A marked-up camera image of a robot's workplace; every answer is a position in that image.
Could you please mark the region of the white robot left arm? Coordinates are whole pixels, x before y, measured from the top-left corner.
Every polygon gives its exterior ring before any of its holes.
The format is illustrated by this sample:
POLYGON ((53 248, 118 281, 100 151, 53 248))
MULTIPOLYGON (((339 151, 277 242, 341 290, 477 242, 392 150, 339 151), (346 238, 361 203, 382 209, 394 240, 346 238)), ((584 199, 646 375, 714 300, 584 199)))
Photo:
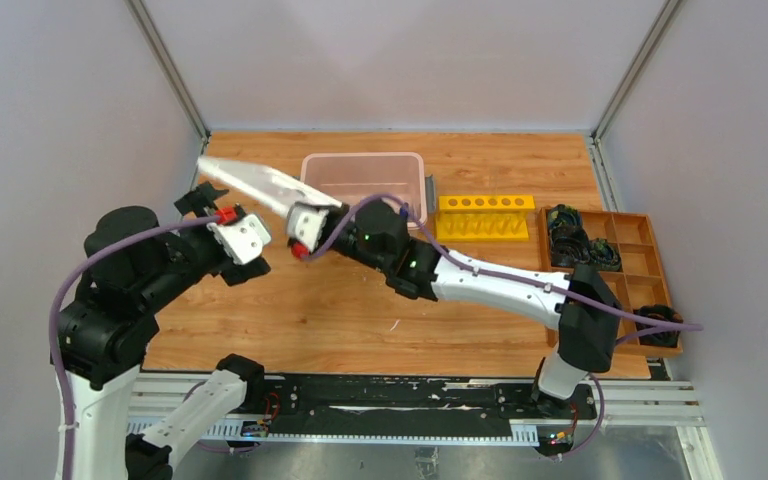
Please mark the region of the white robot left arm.
POLYGON ((164 418, 127 429, 135 382, 158 333, 157 314, 206 276, 230 286, 270 270, 264 222, 201 184, 176 202, 182 220, 161 225, 143 206, 104 215, 85 239, 86 259, 49 313, 50 359, 61 395, 60 479, 169 479, 228 413, 256 413, 265 436, 280 412, 259 363, 231 354, 164 418))

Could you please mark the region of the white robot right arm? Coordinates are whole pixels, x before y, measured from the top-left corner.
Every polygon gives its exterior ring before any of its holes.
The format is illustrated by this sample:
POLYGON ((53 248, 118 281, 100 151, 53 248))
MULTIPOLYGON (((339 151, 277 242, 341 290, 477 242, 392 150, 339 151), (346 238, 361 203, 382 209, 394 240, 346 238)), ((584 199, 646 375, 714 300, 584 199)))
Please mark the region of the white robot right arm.
POLYGON ((531 403, 556 417, 580 381, 608 372, 620 323, 620 303, 600 272, 578 265, 570 272, 536 272, 480 261, 441 245, 432 234, 412 236, 407 205, 373 195, 352 207, 329 209, 316 251, 329 250, 379 271, 409 299, 460 301, 515 313, 557 334, 531 390, 531 403))

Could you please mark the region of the white bin lid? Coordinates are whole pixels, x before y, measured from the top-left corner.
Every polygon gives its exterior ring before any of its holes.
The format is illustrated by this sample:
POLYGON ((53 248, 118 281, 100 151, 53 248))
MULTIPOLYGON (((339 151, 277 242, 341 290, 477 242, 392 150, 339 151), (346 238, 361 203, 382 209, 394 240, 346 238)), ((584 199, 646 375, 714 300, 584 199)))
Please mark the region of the white bin lid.
POLYGON ((286 218, 296 203, 341 207, 343 203, 280 170, 259 163, 200 156, 201 175, 218 181, 286 218))

